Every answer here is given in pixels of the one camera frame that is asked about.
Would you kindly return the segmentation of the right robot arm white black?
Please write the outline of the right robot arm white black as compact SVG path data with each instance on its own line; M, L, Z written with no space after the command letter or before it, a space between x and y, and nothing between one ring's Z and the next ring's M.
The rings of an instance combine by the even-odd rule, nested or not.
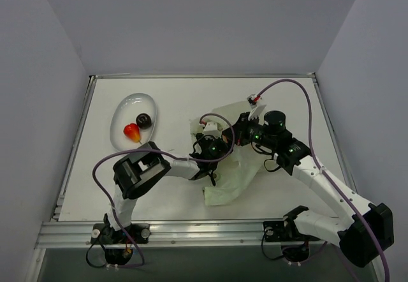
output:
M393 214L384 203L375 205L336 178L312 155L311 148L286 129L286 116L267 112L264 123L240 114L232 128L223 130L229 144L264 147L291 177L313 191L333 212L334 217L315 213L304 205L284 215L287 237L301 240L315 237L340 248L355 266L364 267L394 243Z

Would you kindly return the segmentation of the dark purple fake plum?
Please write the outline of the dark purple fake plum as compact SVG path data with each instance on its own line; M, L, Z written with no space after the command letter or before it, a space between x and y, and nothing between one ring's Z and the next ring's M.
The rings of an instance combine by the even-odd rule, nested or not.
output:
M141 113L136 117L136 125L141 130L149 129L152 126L152 119L149 114Z

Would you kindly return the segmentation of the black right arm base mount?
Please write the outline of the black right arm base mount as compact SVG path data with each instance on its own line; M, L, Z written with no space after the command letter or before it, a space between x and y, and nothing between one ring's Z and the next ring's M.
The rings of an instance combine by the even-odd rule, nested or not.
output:
M312 255L310 253L310 243L319 239L311 235L300 234L292 228L286 221L264 221L263 235L261 238L261 252L263 256L271 261L284 260L289 265L308 261ZM265 251L265 243L280 243L280 255L269 256Z

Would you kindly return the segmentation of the red fake pear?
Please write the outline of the red fake pear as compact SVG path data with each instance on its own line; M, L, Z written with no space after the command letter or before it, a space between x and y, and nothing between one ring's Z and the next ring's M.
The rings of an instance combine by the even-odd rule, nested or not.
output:
M140 129L136 123L130 123L123 129L123 134L134 143L141 143Z

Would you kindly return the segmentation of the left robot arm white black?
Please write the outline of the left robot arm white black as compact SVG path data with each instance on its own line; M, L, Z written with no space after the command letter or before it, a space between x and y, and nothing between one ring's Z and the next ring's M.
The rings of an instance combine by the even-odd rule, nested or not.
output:
M231 143L222 137L197 134L193 151L185 160L175 160L158 152L154 142L140 146L113 166L115 193L106 214L106 236L114 243L124 242L129 234L131 216L138 198L144 196L163 177L181 177L195 181L213 176L218 162L230 153Z

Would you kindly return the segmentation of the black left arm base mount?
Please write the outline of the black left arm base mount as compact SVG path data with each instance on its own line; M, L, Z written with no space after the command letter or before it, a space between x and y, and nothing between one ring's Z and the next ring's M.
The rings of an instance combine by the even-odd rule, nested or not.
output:
M131 224L125 228L126 233L119 229L115 231L108 223L95 224L91 232L90 247L85 255L87 263L94 268L108 265L116 267L141 267L145 264L145 255L140 245L148 244L150 225ZM103 251L105 262L95 265L89 260L89 252L93 247Z

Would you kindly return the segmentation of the pale green plastic bag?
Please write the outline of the pale green plastic bag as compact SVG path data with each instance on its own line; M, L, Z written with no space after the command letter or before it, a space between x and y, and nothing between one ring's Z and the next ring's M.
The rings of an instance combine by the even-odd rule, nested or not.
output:
M231 103L215 108L211 113L225 117L234 125L241 113L249 112L250 105L246 101ZM199 117L191 119L190 134L191 140L195 142L197 133L203 133L203 128L198 124ZM226 129L226 122L218 117L208 116L205 120L214 121L219 129ZM232 154L225 160L218 163L215 175L216 185L205 186L203 188L204 203L207 207L226 205L237 199L252 182L258 171L263 168L264 157L256 153L251 144L245 146L234 146Z

